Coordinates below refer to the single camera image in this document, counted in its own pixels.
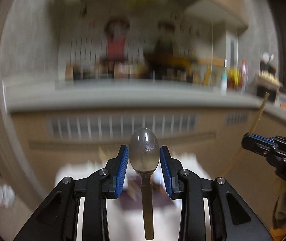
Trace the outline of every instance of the white countertop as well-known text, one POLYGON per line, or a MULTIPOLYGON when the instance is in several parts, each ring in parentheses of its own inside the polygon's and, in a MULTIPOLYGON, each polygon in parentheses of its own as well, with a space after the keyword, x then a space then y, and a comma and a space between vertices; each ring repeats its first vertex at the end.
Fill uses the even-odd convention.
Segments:
MULTIPOLYGON (((262 99, 191 84, 150 80, 31 81, 3 83, 7 113, 37 110, 119 107, 259 108, 262 99)), ((286 122, 286 109, 272 103, 267 113, 286 122)))

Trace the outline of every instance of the silver screw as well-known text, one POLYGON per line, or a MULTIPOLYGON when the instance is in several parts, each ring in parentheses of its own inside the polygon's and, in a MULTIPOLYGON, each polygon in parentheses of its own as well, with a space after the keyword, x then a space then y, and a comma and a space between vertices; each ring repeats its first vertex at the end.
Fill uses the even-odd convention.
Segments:
POLYGON ((101 175, 101 176, 105 176, 105 175, 107 175, 107 173, 108 173, 108 170, 107 169, 104 169, 104 168, 102 168, 102 169, 100 169, 99 170, 99 175, 101 175))
POLYGON ((180 173, 181 173, 183 176, 187 176, 187 175, 189 175, 190 171, 189 171, 188 169, 182 169, 182 170, 180 171, 180 173))
POLYGON ((216 181, 217 181, 217 183, 219 183, 221 185, 225 184, 225 182, 226 182, 225 178, 217 178, 216 181))
POLYGON ((71 178, 71 177, 65 177, 65 178, 62 179, 62 182, 63 182, 64 184, 68 184, 68 183, 70 183, 71 181, 72 181, 72 178, 71 178))

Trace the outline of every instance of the small vent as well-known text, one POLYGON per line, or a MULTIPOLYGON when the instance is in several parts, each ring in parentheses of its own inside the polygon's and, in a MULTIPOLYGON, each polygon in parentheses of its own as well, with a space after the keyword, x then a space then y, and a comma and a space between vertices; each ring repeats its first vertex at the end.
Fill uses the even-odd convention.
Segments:
POLYGON ((249 113, 247 112, 245 113, 236 112, 236 113, 228 114, 226 118, 226 125, 231 126, 231 125, 246 123, 248 121, 248 116, 249 116, 249 113))
POLYGON ((56 116, 48 118, 50 134, 57 139, 102 141, 130 138, 132 133, 145 127, 157 137, 167 137, 193 132, 197 126, 197 115, 136 114, 136 115, 91 115, 56 116))

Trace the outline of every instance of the spoon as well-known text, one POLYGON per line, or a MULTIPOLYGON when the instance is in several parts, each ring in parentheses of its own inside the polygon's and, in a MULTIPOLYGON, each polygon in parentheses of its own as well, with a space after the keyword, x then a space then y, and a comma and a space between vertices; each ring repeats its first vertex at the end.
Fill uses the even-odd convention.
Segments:
POLYGON ((145 239, 154 239, 152 185, 150 177, 159 164, 160 148, 154 133, 146 128, 134 131, 129 143, 129 161, 142 178, 142 209, 145 239))

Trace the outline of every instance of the red object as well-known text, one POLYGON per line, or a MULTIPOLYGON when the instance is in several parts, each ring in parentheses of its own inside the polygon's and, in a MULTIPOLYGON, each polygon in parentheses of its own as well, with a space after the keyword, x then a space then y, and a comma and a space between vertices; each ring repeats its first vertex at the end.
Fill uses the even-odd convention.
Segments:
POLYGON ((122 58, 124 55, 125 37, 113 40, 107 38, 107 58, 122 58))

